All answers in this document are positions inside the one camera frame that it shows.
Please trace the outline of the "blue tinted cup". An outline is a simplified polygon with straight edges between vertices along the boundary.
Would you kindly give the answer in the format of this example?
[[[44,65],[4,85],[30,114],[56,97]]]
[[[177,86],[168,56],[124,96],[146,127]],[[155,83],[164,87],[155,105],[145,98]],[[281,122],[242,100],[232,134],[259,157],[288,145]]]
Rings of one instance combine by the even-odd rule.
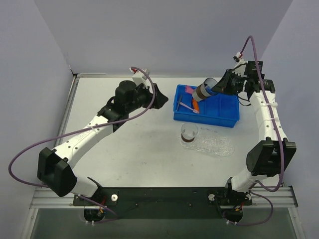
[[[212,89],[218,82],[214,78],[206,78],[202,84],[196,87],[192,92],[192,98],[197,101],[203,101],[212,96],[216,96],[218,93]]]

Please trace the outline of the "clear cup brown band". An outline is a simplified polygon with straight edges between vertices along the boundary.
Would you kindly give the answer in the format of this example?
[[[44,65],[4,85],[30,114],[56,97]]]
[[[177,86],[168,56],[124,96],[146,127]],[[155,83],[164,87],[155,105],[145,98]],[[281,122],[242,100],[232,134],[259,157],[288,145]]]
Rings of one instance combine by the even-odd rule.
[[[184,123],[181,126],[181,139],[184,142],[193,142],[198,134],[198,127],[190,122]]]

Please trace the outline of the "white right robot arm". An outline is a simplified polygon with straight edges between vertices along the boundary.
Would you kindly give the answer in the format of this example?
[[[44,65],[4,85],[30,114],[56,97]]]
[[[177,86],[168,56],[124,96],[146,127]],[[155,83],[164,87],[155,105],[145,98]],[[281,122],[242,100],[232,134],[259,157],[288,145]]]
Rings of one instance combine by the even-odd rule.
[[[289,141],[282,129],[274,83],[263,78],[262,66],[262,62],[237,60],[235,67],[227,69],[211,90],[214,96],[245,92],[259,134],[258,143],[247,154],[244,169],[225,185],[224,197],[229,201],[245,199],[255,185],[269,192],[277,191],[297,151],[295,142]]]

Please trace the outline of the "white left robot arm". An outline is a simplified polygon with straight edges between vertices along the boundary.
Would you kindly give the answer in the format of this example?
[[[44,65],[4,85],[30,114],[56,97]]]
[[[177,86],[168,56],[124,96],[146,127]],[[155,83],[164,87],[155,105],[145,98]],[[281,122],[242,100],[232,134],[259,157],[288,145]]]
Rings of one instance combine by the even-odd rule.
[[[63,144],[44,148],[38,157],[37,177],[59,197],[68,193],[81,194],[91,205],[102,200],[99,185],[90,177],[77,177],[73,168],[99,141],[118,130],[129,114],[139,108],[160,109],[168,101],[157,85],[151,93],[143,84],[122,81],[97,115],[86,125],[86,130]]]

